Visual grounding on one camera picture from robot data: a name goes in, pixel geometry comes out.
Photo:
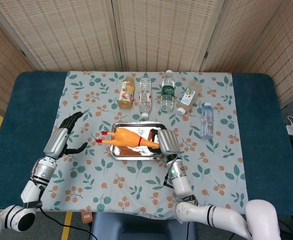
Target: white cable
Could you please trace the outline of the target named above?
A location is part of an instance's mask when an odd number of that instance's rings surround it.
[[[293,129],[293,122],[290,120],[289,117],[293,119],[293,116],[290,116],[290,115],[287,116],[287,119],[288,119],[288,120],[290,121],[290,123],[291,123],[291,128]]]

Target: plastic bottle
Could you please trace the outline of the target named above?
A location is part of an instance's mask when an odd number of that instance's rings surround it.
[[[172,71],[167,70],[162,82],[160,107],[163,112],[173,110],[175,101],[175,80],[172,77]]]
[[[121,109],[130,109],[135,91],[135,80],[132,76],[127,76],[121,85],[120,96],[118,98],[118,106]]]
[[[141,116],[143,119],[149,119],[149,112],[152,108],[152,83],[151,79],[142,78],[140,82],[140,92],[138,108],[140,109]]]
[[[182,93],[178,103],[176,104],[177,107],[177,114],[184,115],[186,112],[190,111],[193,107],[193,104],[196,102],[198,98],[198,94],[202,90],[202,84],[198,81],[192,80],[188,83],[186,89]]]
[[[213,108],[209,102],[206,102],[202,108],[201,138],[213,138]]]

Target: woven panel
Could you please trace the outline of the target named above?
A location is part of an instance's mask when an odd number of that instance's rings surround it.
[[[214,50],[208,54],[205,71],[236,72],[281,2],[233,0]]]
[[[119,71],[106,2],[0,0],[0,11],[43,70]]]
[[[280,101],[293,94],[293,1],[283,4],[244,69],[269,74]]]
[[[33,70],[0,30],[0,115],[4,115],[16,77]]]
[[[197,72],[217,2],[118,0],[126,69]]]

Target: black cable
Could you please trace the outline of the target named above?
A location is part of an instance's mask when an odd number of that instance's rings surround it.
[[[233,234],[231,235],[231,237],[230,237],[228,240],[231,240],[231,239],[233,238],[234,235],[235,235],[235,233],[233,233]]]
[[[190,222],[187,223],[186,240],[188,240],[189,238],[189,225],[190,225]]]
[[[58,222],[57,220],[55,220],[53,217],[50,217],[49,215],[47,215],[47,214],[42,210],[42,207],[40,207],[40,211],[41,211],[41,213],[43,213],[44,216],[46,216],[47,218],[49,218],[49,219],[55,221],[55,222],[56,222],[57,224],[59,224],[60,226],[62,226],[62,227],[67,227],[67,228],[71,228],[71,229],[76,229],[76,230],[80,230],[80,231],[84,231],[84,232],[87,232],[87,233],[89,233],[91,236],[93,236],[96,240],[98,240],[97,237],[94,236],[94,234],[92,234],[92,233],[89,232],[88,230],[85,230],[85,229],[83,229],[83,228],[79,228],[79,227],[76,227],[76,226],[64,225],[64,224],[60,223],[60,222]]]
[[[291,231],[291,233],[293,234],[293,230],[292,230],[291,227],[289,227],[289,225],[287,225],[284,221],[282,221],[282,220],[280,220],[280,219],[278,219],[278,221],[279,221],[280,223],[282,223],[284,226],[286,226],[286,227]]]

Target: floral tablecloth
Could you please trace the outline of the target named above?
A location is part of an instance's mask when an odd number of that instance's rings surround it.
[[[118,106],[122,80],[135,77],[132,108]],[[163,72],[96,72],[67,73],[54,123],[82,111],[67,144],[79,153],[63,156],[46,188],[42,201],[47,210],[118,212],[148,218],[175,217],[180,199],[174,190],[163,186],[167,173],[165,160],[114,160],[110,146],[96,143],[100,131],[111,130],[116,122],[136,122],[141,118],[137,100],[139,82],[149,76],[152,82],[150,121],[159,121],[175,132],[181,147],[183,164],[199,204],[234,209],[243,214],[248,201],[242,159],[237,110],[230,73],[174,72],[175,99],[188,81],[202,83],[202,92],[193,109],[184,116],[160,111]],[[200,138],[200,118],[205,102],[214,108],[213,140]]]

